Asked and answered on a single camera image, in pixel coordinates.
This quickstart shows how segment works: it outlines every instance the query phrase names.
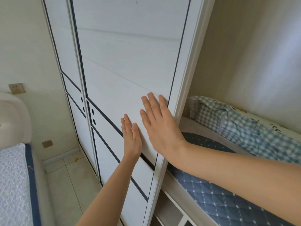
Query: hand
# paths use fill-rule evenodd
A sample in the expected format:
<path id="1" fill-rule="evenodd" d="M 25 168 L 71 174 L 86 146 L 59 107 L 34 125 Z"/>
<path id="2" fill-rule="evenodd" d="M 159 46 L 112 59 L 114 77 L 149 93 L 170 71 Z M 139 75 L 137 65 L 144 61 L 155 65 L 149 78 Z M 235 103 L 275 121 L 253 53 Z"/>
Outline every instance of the hand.
<path id="1" fill-rule="evenodd" d="M 133 123 L 132 126 L 127 114 L 124 114 L 124 118 L 121 118 L 121 125 L 124 139 L 123 159 L 133 160 L 136 164 L 142 149 L 138 125 Z"/>
<path id="2" fill-rule="evenodd" d="M 186 140 L 176 125 L 164 97 L 159 95 L 160 105 L 152 93 L 148 93 L 148 98 L 141 98 L 146 110 L 140 110 L 143 125 L 153 148 L 170 160 L 170 157 L 186 144 Z"/>

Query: baseboard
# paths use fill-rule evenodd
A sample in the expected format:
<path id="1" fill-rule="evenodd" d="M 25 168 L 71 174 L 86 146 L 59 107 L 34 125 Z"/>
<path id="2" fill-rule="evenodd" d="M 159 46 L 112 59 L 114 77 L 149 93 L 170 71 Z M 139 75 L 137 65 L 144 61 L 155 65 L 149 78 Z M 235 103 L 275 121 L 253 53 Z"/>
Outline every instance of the baseboard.
<path id="1" fill-rule="evenodd" d="M 76 153 L 78 151 L 79 151 L 78 147 L 74 148 L 74 149 L 72 149 L 70 151 L 64 152 L 64 153 L 62 153 L 60 155 L 54 156 L 54 157 L 52 157 L 50 159 L 47 159 L 47 160 L 43 161 L 43 165 L 45 166 L 47 164 L 53 163 L 53 162 L 58 161 L 58 160 L 60 160 L 62 158 L 65 158 L 65 157 L 67 157 L 69 155 L 72 155 L 73 153 Z"/>

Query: checkered pillowcase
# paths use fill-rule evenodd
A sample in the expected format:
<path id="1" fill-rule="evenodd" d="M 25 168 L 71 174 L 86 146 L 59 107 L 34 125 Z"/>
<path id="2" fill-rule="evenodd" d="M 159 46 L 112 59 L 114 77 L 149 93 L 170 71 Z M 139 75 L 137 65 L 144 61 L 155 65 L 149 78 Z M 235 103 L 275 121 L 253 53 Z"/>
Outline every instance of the checkered pillowcase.
<path id="1" fill-rule="evenodd" d="M 243 116 L 223 102 L 203 96 L 191 96 L 188 103 L 191 119 L 251 154 L 301 164 L 301 142 Z"/>

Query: finger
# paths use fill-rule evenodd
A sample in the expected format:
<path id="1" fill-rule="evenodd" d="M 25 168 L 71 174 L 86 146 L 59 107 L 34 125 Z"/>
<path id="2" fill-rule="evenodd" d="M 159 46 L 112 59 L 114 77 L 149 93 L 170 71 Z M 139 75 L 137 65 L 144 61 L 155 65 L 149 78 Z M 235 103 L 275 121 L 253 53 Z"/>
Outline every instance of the finger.
<path id="1" fill-rule="evenodd" d="M 151 108 L 153 110 L 153 114 L 154 114 L 156 120 L 162 118 L 162 114 L 161 114 L 161 110 L 160 110 L 159 104 L 156 101 L 153 93 L 148 93 L 148 99 L 149 99 L 150 106 L 151 106 Z"/>
<path id="2" fill-rule="evenodd" d="M 124 121 L 126 126 L 126 135 L 133 138 L 132 125 L 127 114 L 124 114 Z"/>
<path id="3" fill-rule="evenodd" d="M 160 103 L 162 116 L 163 117 L 172 116 L 172 114 L 170 113 L 167 107 L 167 100 L 161 94 L 159 95 L 159 103 Z"/>
<path id="4" fill-rule="evenodd" d="M 139 128 L 137 123 L 133 123 L 132 129 L 133 129 L 133 139 L 139 139 L 140 134 L 139 134 Z"/>
<path id="5" fill-rule="evenodd" d="M 148 98 L 146 96 L 143 96 L 141 99 L 142 99 L 145 111 L 146 111 L 146 113 L 148 115 L 149 121 L 150 122 L 154 122 L 156 120 L 156 118 L 155 118 L 155 116 L 153 114 L 153 110 L 151 108 L 151 104 L 150 104 Z"/>
<path id="6" fill-rule="evenodd" d="M 126 124 L 123 118 L 121 118 L 121 130 L 122 130 L 122 134 L 123 136 L 126 136 Z"/>
<path id="7" fill-rule="evenodd" d="M 148 115 L 146 114 L 146 112 L 143 109 L 140 110 L 140 116 L 141 116 L 142 123 L 143 123 L 145 129 L 148 130 L 151 126 L 151 122 L 148 118 Z"/>

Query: left hand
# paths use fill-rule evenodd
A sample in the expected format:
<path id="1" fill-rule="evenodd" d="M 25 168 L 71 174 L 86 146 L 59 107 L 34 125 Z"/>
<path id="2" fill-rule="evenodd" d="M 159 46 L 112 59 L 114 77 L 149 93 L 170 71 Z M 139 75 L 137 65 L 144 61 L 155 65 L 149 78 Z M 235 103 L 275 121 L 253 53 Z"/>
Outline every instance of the left hand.
<path id="1" fill-rule="evenodd" d="M 124 114 L 124 118 L 121 118 L 121 124 L 124 139 L 123 159 L 134 160 L 136 163 L 141 155 L 142 150 L 142 141 L 139 134 L 138 125 L 136 123 L 131 125 L 127 114 Z"/>

